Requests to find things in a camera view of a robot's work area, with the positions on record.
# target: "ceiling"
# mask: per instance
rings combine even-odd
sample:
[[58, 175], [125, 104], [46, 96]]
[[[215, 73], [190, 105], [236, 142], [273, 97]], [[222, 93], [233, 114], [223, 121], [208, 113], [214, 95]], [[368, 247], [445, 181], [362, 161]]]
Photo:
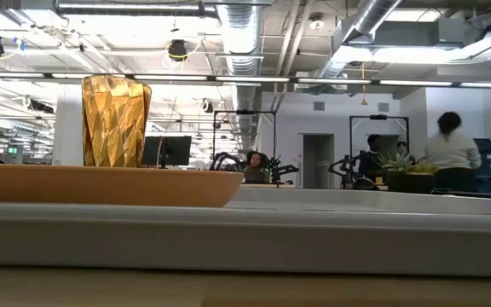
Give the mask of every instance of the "ceiling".
[[[311, 12], [322, 13], [324, 26], [316, 30], [308, 26], [305, 28], [298, 46], [300, 52], [292, 63], [291, 74], [315, 71], [329, 59], [337, 21], [354, 14], [358, 2], [315, 2]], [[275, 74], [291, 5], [292, 1], [278, 0], [263, 10], [260, 52], [262, 75]], [[489, 12], [491, 1], [405, 0], [388, 20], [427, 22], [438, 19], [441, 14], [462, 18], [461, 16]], [[4, 55], [16, 53], [7, 60], [0, 60], [1, 72], [228, 73], [222, 28], [219, 21], [213, 18], [84, 14], [58, 17], [42, 11], [24, 10], [21, 14], [10, 16], [0, 13], [0, 36], [3, 37]], [[22, 39], [23, 51], [16, 52], [14, 38]], [[166, 47], [174, 39], [185, 40], [190, 53], [183, 64], [168, 59]], [[433, 72], [440, 67], [367, 62], [364, 68], [365, 78], [426, 78], [436, 76]], [[361, 67], [348, 65], [344, 73], [349, 77], [360, 78], [362, 71]], [[212, 129], [212, 115], [204, 113], [199, 104], [209, 101], [216, 110], [233, 110], [234, 87], [160, 84], [152, 84], [152, 87], [153, 100], [149, 114], [152, 121], [147, 129], [152, 134], [167, 130], [169, 134], [187, 132], [195, 136], [200, 132], [203, 136], [195, 141], [194, 153], [201, 159], [207, 159], [211, 151], [209, 131]], [[395, 94], [401, 89], [377, 87], [373, 90]], [[30, 117], [0, 120], [0, 133], [32, 133], [38, 136], [38, 132], [42, 132], [42, 137], [38, 136], [38, 139], [46, 145], [42, 147], [44, 150], [37, 150], [38, 154], [36, 150], [28, 153], [35, 156], [49, 154], [55, 117], [28, 110], [24, 97], [29, 96], [40, 101], [56, 112], [60, 91], [61, 87], [57, 83], [0, 80], [0, 116]], [[347, 91], [353, 95], [360, 92], [361, 87], [350, 86]], [[33, 119], [36, 116], [44, 119]], [[180, 124], [168, 124], [170, 117], [184, 120]], [[220, 142], [221, 146], [224, 144], [226, 150], [235, 151], [240, 145], [237, 119], [234, 115], [227, 119], [229, 124], [223, 124], [218, 136], [228, 136], [225, 141]], [[19, 143], [16, 139], [25, 140], [23, 142], [28, 144], [35, 142], [28, 137], [6, 136], [0, 137], [0, 143]]]

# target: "black monitor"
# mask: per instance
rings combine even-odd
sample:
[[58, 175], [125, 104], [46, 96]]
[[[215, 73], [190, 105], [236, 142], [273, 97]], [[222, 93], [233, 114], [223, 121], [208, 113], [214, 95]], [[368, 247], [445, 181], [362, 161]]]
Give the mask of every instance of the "black monitor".
[[[145, 138], [143, 165], [157, 164], [157, 152], [162, 139], [162, 136], [147, 136]], [[191, 136], [165, 136], [159, 157], [159, 164], [162, 165], [162, 168], [166, 165], [188, 165], [192, 139]]]

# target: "exposed ductwork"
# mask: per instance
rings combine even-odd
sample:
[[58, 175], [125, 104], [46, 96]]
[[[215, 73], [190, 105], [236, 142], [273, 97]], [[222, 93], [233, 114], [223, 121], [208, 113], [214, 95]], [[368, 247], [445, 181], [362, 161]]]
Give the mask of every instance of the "exposed ductwork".
[[[227, 58], [228, 72], [232, 75], [253, 76], [259, 73], [259, 59], [247, 55], [259, 51], [261, 23], [259, 6], [251, 5], [217, 5], [217, 12], [224, 31], [222, 41], [225, 52], [236, 54]], [[236, 86], [233, 99], [237, 110], [260, 110], [259, 96], [253, 86]], [[242, 133], [242, 145], [250, 148], [255, 141], [253, 123], [258, 116], [239, 116], [238, 126]]]
[[364, 36], [367, 36], [365, 43], [371, 43], [376, 30], [400, 2], [401, 0], [361, 0], [357, 13], [338, 24], [333, 40], [334, 54], [316, 74], [316, 77], [336, 78], [347, 64], [338, 59], [340, 46], [352, 39]]

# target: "orange tray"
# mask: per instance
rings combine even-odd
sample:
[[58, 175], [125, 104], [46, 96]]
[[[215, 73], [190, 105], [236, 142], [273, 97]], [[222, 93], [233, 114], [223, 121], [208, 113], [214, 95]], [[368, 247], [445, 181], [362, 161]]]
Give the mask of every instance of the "orange tray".
[[0, 201], [222, 207], [243, 174], [55, 165], [0, 165]]

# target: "woman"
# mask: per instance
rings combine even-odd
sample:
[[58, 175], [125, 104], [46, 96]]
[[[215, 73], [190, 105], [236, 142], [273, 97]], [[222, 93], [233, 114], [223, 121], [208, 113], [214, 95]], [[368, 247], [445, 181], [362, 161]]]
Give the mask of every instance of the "woman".
[[475, 141], [457, 130], [461, 118], [455, 112], [444, 113], [437, 123], [439, 132], [429, 139], [425, 150], [428, 162], [442, 168], [436, 173], [436, 187], [476, 192], [474, 170], [482, 161]]
[[244, 169], [245, 183], [265, 183], [263, 155], [251, 151], [247, 153], [247, 166]]

